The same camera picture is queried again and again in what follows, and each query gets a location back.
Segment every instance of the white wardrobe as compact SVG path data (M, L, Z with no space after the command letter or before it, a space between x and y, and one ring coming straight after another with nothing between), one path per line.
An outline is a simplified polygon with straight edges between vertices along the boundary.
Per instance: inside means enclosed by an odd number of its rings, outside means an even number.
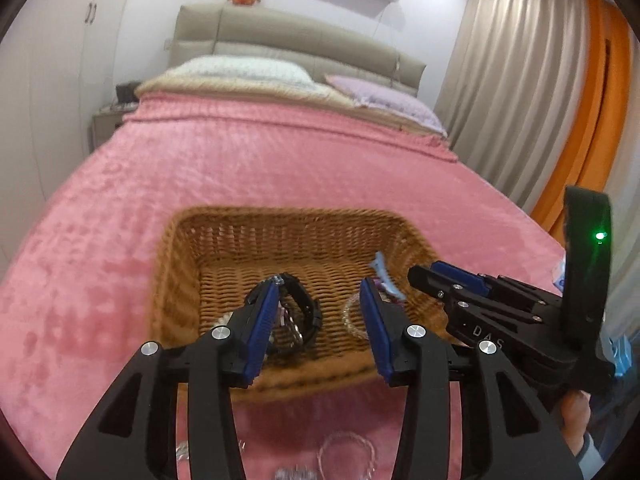
M0 278L44 203L89 154L113 95L126 0L28 0L0 43Z

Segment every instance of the bracelet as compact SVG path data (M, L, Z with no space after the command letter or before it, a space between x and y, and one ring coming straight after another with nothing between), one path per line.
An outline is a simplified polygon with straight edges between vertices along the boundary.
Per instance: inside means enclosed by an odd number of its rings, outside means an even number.
M351 307L354 305L354 303L357 303L358 301L359 301L358 294L354 294L347 300L347 303L345 303L344 307L342 308L342 322L344 323L344 326L346 327L347 332L349 332L351 335L359 339L368 340L369 336L367 335L367 333L364 330L360 330L359 328L357 328L351 322L351 317L350 317Z
M320 473L320 478L322 480L326 480L324 476L324 471L322 470L322 455L327 450L331 444L333 444L336 440L355 440L357 443L362 444L365 448L369 450L369 463L367 464L367 468L363 476L360 477L361 480L370 480L373 476L373 473L376 470L376 448L373 447L373 444L367 440L366 438L360 436L357 433L353 433L353 431L336 431L329 435L325 440L320 450L318 451L318 472Z
M238 440L238 449L240 453L244 451L244 446L246 442L244 440ZM189 441L183 440L180 444L175 447L175 461L180 462L180 460L188 460L189 459Z

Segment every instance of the pillow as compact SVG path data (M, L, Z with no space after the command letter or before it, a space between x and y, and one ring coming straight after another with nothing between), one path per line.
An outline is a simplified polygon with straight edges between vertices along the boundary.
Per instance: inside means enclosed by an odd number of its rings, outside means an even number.
M354 77L327 75L324 78L329 85L352 98L358 106L386 110L447 137L436 114L409 94Z
M166 74L277 81L296 86L316 84L301 66L266 57L201 56L168 70Z

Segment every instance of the orange curtain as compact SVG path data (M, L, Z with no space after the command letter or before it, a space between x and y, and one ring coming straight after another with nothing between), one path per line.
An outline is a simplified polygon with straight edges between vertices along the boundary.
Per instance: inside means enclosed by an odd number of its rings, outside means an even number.
M574 126L531 217L561 244L564 187L602 191L625 124L631 81L629 26L604 0L587 0L588 66Z

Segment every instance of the blue object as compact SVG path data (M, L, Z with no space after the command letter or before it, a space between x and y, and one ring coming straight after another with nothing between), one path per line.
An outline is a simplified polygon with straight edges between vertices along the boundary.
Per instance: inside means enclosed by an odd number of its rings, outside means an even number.
M378 373L385 383L389 382L393 367L391 365L391 341L386 333L380 311L374 299L373 291L367 285L367 280L360 283L360 311L369 336L369 344Z
M616 365L616 377L622 377L634 364L631 343L626 336L618 338L613 344L614 364Z
M254 329L246 344L248 355L242 376L248 384L253 384L254 379L262 370L262 362L267 351L279 301L278 286L275 283L270 283L267 295L260 306L260 312L258 312L258 316L255 319Z
M376 253L376 259L369 264L369 267L376 271L376 275L380 278L382 286L385 288L387 294L392 295L400 301L406 300L406 296L400 292L400 289L396 287L396 284L391 281L389 273L386 272L385 257L380 251Z
M486 286L484 280L476 274L441 261L433 262L431 264L431 270L464 286L466 290L473 294L484 298L489 295L489 287Z
M553 282L554 286L560 291L564 292L564 267L565 267L565 258L562 259L560 263L556 266L553 272Z

